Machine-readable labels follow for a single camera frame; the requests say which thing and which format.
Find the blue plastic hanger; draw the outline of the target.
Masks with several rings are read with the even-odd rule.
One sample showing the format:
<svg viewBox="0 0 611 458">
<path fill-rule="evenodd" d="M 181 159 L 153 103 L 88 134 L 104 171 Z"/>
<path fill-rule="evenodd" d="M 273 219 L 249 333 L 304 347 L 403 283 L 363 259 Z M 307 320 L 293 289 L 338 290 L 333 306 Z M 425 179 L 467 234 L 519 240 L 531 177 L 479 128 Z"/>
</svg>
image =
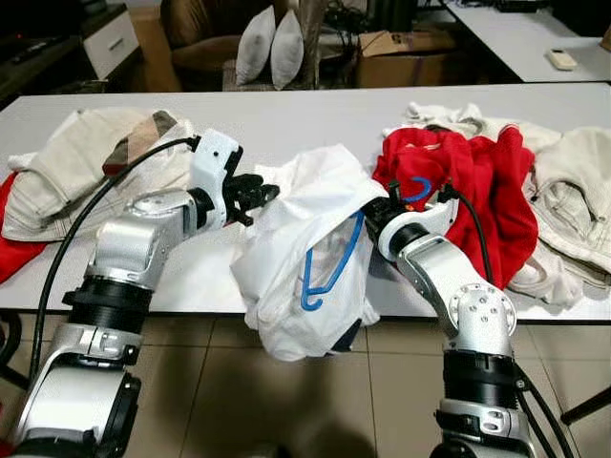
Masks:
<svg viewBox="0 0 611 458">
<path fill-rule="evenodd" d="M 400 180 L 393 179 L 391 181 L 390 198 L 402 202 L 416 202 L 431 195 L 433 188 L 432 180 L 423 177 L 412 177 L 411 182 L 419 184 L 419 192 L 408 197 L 401 197 L 401 182 Z M 310 245 L 305 250 L 305 261 L 303 261 L 303 269 L 300 276 L 300 308 L 303 311 L 315 311 L 322 308 L 324 296 L 330 293 L 336 284 L 339 283 L 339 279 L 344 275 L 350 259 L 354 256 L 355 248 L 357 248 L 364 228 L 364 213 L 362 210 L 355 210 L 349 215 L 349 219 L 352 221 L 352 227 L 350 227 L 350 231 L 346 232 L 347 236 L 341 239 L 342 250 L 339 256 L 335 258 L 331 271 L 327 274 L 327 282 L 319 284 L 319 286 L 314 286 L 311 283 L 311 278 L 313 278 L 314 274 L 315 247 Z"/>
</svg>

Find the white t-shirt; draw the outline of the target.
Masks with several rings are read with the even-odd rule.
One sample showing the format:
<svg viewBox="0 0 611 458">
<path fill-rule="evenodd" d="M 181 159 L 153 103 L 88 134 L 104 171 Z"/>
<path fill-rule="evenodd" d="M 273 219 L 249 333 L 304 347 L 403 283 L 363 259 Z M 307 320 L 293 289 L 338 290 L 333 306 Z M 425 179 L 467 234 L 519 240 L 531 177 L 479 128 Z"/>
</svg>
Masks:
<svg viewBox="0 0 611 458">
<path fill-rule="evenodd" d="M 245 323 L 278 361 L 348 352 L 359 328 L 380 319 L 367 297 L 372 243 L 366 226 L 344 275 L 315 311 L 300 308 L 303 261 L 314 245 L 311 283 L 327 282 L 341 239 L 352 230 L 349 215 L 384 196 L 384 188 L 344 145 L 305 150 L 284 165 L 254 171 L 280 194 L 254 219 L 232 263 L 247 305 Z"/>
</svg>

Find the red white-striped shirt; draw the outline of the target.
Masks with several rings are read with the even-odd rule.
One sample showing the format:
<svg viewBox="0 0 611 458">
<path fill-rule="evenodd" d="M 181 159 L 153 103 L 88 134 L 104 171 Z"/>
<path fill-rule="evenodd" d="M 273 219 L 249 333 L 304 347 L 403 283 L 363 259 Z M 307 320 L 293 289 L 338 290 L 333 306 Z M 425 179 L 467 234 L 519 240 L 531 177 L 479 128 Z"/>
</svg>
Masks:
<svg viewBox="0 0 611 458">
<path fill-rule="evenodd" d="M 503 128 L 497 139 L 400 128 L 381 143 L 372 178 L 383 186 L 400 180 L 406 197 L 420 189 L 412 177 L 432 180 L 431 195 L 407 205 L 413 211 L 424 210 L 425 200 L 442 184 L 452 184 L 474 210 L 459 209 L 446 239 L 467 254 L 477 272 L 492 275 L 493 284 L 505 288 L 537 247 L 536 215 L 522 192 L 534 158 L 516 126 Z"/>
</svg>

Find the white pillow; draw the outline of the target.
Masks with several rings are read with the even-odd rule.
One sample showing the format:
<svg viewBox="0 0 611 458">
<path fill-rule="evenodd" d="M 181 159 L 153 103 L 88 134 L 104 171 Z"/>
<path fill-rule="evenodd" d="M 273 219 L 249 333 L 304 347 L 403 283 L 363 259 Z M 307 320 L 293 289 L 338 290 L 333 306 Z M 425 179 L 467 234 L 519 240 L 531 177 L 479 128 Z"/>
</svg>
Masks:
<svg viewBox="0 0 611 458">
<path fill-rule="evenodd" d="M 288 86 L 303 64 L 305 40 L 296 10 L 288 10 L 281 18 L 272 38 L 269 69 L 272 87 L 279 91 Z"/>
<path fill-rule="evenodd" d="M 244 86 L 257 80 L 269 61 L 276 30 L 275 6 L 267 6 L 245 27 L 235 62 L 235 83 Z"/>
</svg>

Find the open cardboard box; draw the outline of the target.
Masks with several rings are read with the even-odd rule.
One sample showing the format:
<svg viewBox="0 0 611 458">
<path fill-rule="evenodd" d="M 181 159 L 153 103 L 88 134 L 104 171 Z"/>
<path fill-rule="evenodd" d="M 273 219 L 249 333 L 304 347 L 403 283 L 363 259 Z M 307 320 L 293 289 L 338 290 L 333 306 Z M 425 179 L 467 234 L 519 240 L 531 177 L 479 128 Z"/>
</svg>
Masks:
<svg viewBox="0 0 611 458">
<path fill-rule="evenodd" d="M 457 56 L 446 31 L 376 31 L 359 35 L 355 86 L 363 89 L 441 86 Z"/>
</svg>

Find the brown curtain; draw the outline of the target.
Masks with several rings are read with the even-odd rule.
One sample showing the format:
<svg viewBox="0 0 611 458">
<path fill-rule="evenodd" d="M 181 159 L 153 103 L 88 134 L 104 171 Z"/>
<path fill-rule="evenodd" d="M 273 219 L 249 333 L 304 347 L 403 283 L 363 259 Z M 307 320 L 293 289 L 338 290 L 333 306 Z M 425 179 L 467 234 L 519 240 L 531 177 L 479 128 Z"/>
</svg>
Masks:
<svg viewBox="0 0 611 458">
<path fill-rule="evenodd" d="M 319 80 L 319 38 L 325 22 L 328 0 L 294 0 L 294 12 L 303 34 L 303 62 L 288 89 L 317 89 Z"/>
</svg>

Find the white drawer cabinet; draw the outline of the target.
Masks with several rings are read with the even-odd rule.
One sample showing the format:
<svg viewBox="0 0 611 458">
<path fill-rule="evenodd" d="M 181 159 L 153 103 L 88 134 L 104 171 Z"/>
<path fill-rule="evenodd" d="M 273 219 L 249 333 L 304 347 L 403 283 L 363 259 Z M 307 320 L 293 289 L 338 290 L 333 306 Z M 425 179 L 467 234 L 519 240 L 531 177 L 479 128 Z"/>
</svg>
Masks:
<svg viewBox="0 0 611 458">
<path fill-rule="evenodd" d="M 131 13 L 123 3 L 106 3 L 82 23 L 82 45 L 95 79 L 109 79 L 139 52 Z"/>
</svg>

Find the white remote control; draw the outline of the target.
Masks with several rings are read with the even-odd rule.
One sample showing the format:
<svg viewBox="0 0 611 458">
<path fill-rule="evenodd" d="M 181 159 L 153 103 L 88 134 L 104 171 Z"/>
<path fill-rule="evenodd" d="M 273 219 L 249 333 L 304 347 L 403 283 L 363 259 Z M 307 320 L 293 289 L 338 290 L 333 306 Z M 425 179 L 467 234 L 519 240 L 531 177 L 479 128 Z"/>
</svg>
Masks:
<svg viewBox="0 0 611 458">
<path fill-rule="evenodd" d="M 579 67 L 576 58 L 564 49 L 551 49 L 545 53 L 545 57 L 559 73 L 571 73 Z"/>
</svg>

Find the dark tv bench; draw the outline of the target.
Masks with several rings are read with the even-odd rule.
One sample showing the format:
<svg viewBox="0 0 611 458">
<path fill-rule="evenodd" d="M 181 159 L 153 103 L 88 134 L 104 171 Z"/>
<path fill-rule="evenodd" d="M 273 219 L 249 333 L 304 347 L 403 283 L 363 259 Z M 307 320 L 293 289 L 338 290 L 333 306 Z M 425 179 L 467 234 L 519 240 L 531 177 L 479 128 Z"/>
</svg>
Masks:
<svg viewBox="0 0 611 458">
<path fill-rule="evenodd" d="M 138 55 L 109 79 L 97 80 L 82 45 L 84 19 L 106 3 L 123 1 L 0 0 L 0 108 L 25 95 L 121 88 Z"/>
</svg>

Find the black metal table legs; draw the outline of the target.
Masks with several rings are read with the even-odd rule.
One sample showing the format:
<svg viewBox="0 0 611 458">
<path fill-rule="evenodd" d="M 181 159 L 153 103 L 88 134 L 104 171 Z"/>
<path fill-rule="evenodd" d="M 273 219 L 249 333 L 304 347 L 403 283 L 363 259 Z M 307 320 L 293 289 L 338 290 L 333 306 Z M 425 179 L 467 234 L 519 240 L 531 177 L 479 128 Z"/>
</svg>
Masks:
<svg viewBox="0 0 611 458">
<path fill-rule="evenodd" d="M 590 416 L 593 413 L 598 413 L 599 410 L 607 408 L 611 405 L 611 387 L 604 388 L 602 392 L 594 394 L 589 400 L 585 400 L 573 408 L 563 411 L 559 419 L 565 425 L 572 425 L 580 422 L 581 419 Z"/>
</svg>

